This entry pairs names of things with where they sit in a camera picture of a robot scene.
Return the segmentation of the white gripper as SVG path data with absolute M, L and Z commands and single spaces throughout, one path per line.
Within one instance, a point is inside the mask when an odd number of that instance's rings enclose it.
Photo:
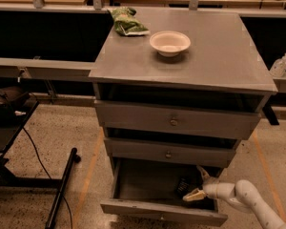
M 217 178 L 212 177 L 209 173 L 201 166 L 196 166 L 197 170 L 200 172 L 203 180 L 203 190 L 198 188 L 192 190 L 189 194 L 185 195 L 182 199 L 186 202 L 202 200 L 205 197 L 208 198 L 218 198 L 217 190 L 219 183 L 216 182 Z

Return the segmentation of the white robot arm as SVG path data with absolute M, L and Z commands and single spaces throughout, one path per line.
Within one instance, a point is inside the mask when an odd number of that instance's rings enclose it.
M 196 168 L 202 176 L 202 188 L 193 189 L 182 198 L 184 201 L 221 199 L 238 211 L 253 213 L 263 229 L 286 229 L 286 222 L 265 202 L 251 181 L 222 182 L 203 167 Z

